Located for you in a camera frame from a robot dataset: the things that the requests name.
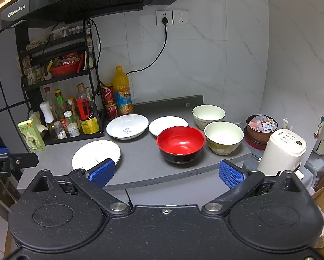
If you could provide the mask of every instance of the brand logo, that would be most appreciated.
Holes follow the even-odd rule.
[[[16,14],[17,12],[23,10],[24,8],[26,8],[26,4],[23,5],[23,6],[21,6],[20,8],[17,8],[15,11],[10,12],[10,13],[8,14],[8,17],[10,18],[12,15],[14,15],[14,14]]]

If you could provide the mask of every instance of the white tile wall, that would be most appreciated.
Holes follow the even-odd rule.
[[[178,0],[95,18],[102,43],[101,80],[110,82],[117,65],[128,72],[156,58],[164,42],[157,10],[188,10],[189,24],[168,26],[160,58],[130,75],[133,101],[203,94],[204,103],[225,108],[226,120],[245,122],[258,113],[268,58],[267,0]]]
[[[324,116],[324,0],[269,0],[269,58],[261,113],[287,117],[306,140]]]

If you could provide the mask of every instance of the shelf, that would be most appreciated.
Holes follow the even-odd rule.
[[[69,35],[69,36],[66,36],[66,37],[62,37],[62,38],[59,38],[59,39],[56,39],[56,40],[53,40],[53,41],[50,41],[46,47],[46,49],[52,47],[52,46],[56,46],[56,45],[59,45],[59,44],[62,44],[62,43],[65,43],[65,42],[68,42],[68,41],[73,41],[73,40],[77,40],[77,39],[84,39],[85,38],[85,34],[84,32],[80,32],[80,33],[76,33],[76,34],[72,34],[72,35]],[[24,56],[27,56],[27,55],[32,55],[32,54],[35,54],[37,52],[42,52],[44,50],[44,47],[45,47],[45,43],[44,44],[41,44],[35,48],[32,48],[28,51],[22,51],[20,53],[21,57],[24,57]]]
[[[69,142],[75,142],[75,141],[82,141],[82,140],[88,140],[88,139],[95,139],[95,138],[102,138],[104,137],[104,133],[103,132],[97,132],[94,134],[80,134],[78,137],[68,137],[66,139],[60,139],[60,140],[52,140],[50,135],[45,135],[43,138],[43,141],[45,143],[46,146],[49,145],[56,145],[59,143],[69,143]]]
[[[69,74],[69,75],[66,75],[66,76],[51,78],[50,80],[45,80],[45,81],[42,81],[42,82],[38,82],[36,84],[25,87],[24,90],[25,91],[30,91],[30,90],[33,90],[33,89],[36,89],[36,88],[39,88],[39,87],[42,87],[42,86],[45,86],[45,85],[49,85],[51,83],[55,83],[55,82],[59,82],[59,81],[63,81],[63,80],[66,80],[66,79],[71,79],[71,78],[75,78],[75,77],[79,77],[79,76],[84,76],[84,75],[88,75],[88,74],[89,74],[88,71],[82,70],[79,73],[73,73],[73,74]]]
[[[32,58],[31,65],[37,65],[37,64],[44,63],[44,62],[49,62],[50,60],[53,60],[56,57],[67,55],[69,53],[85,51],[86,47],[87,47],[87,44],[85,44],[85,41],[82,41],[82,42],[75,43],[75,44],[72,44],[72,45],[69,45],[66,47],[55,49],[53,51],[50,51],[50,52],[44,53],[40,56],[36,56],[36,57]]]

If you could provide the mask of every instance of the plate rim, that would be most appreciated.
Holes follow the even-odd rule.
[[[174,115],[161,116],[161,117],[156,118],[155,120],[153,120],[153,121],[149,124],[149,131],[150,131],[150,133],[153,134],[155,137],[158,137],[159,134],[156,135],[155,133],[151,132],[151,130],[150,130],[150,126],[151,126],[151,124],[152,124],[154,121],[156,121],[157,119],[164,118],[164,117],[176,117],[176,118],[182,119],[182,120],[184,120],[184,121],[186,122],[187,126],[189,126],[189,125],[188,125],[188,122],[186,121],[186,119],[184,119],[184,118],[182,118],[182,117],[174,116]]]
[[[147,127],[150,125],[150,123],[149,123],[149,119],[146,117],[146,116],[144,116],[144,115],[141,115],[141,114],[125,114],[125,115],[122,115],[122,116],[119,116],[119,117],[117,117],[117,118],[115,118],[115,119],[118,119],[118,118],[122,118],[122,117],[125,117],[125,116],[132,116],[132,115],[134,115],[134,116],[138,116],[138,117],[143,117],[143,118],[145,118],[146,119],[146,121],[147,121],[147,126],[144,128],[144,130],[142,131],[142,133],[147,129]],[[138,133],[136,133],[136,134],[134,134],[134,135],[129,135],[129,136],[120,136],[120,137],[117,137],[117,136],[113,136],[113,135],[111,135],[109,132],[108,132],[108,126],[109,126],[109,124],[111,124],[115,119],[113,119],[112,121],[110,121],[109,123],[108,123],[108,125],[106,126],[106,128],[105,128],[105,131],[107,132],[107,134],[109,135],[109,136],[111,136],[111,137],[113,137],[113,138],[115,138],[115,139],[122,139],[122,138],[130,138],[130,137],[133,137],[133,136],[135,136],[135,135],[137,135],[137,134],[139,134],[140,132],[138,132]]]
[[[115,142],[113,142],[113,141],[109,141],[109,140],[97,140],[97,141],[89,142],[89,143],[87,143],[86,145],[83,145],[80,149],[78,149],[78,150],[75,152],[75,154],[74,154],[73,157],[72,157],[72,161],[71,161],[71,166],[72,166],[73,170],[74,170],[74,169],[77,169],[77,168],[74,168],[74,167],[73,167],[73,161],[74,161],[74,157],[75,157],[75,155],[78,153],[79,150],[81,150],[84,146],[87,146],[87,145],[89,145],[89,144],[91,144],[91,143],[95,143],[95,142],[103,142],[103,141],[105,141],[105,142],[109,142],[110,144],[113,143],[114,145],[116,145],[116,146],[118,147],[118,150],[119,150],[119,158],[118,158],[118,161],[117,161],[117,162],[114,161],[114,163],[115,163],[115,165],[116,165],[116,164],[119,162],[120,158],[121,158],[121,149],[120,149],[120,147],[118,146],[118,144],[115,143]]]

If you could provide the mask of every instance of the white plate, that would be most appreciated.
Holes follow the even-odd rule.
[[[107,158],[111,158],[116,165],[120,156],[121,151],[116,143],[106,140],[94,141],[78,149],[73,156],[72,167],[90,170]]]
[[[188,126],[188,123],[176,116],[160,117],[150,123],[149,131],[157,137],[163,130],[174,126]]]
[[[139,114],[126,114],[115,118],[107,125],[107,133],[119,140],[138,137],[149,126],[149,120]]]

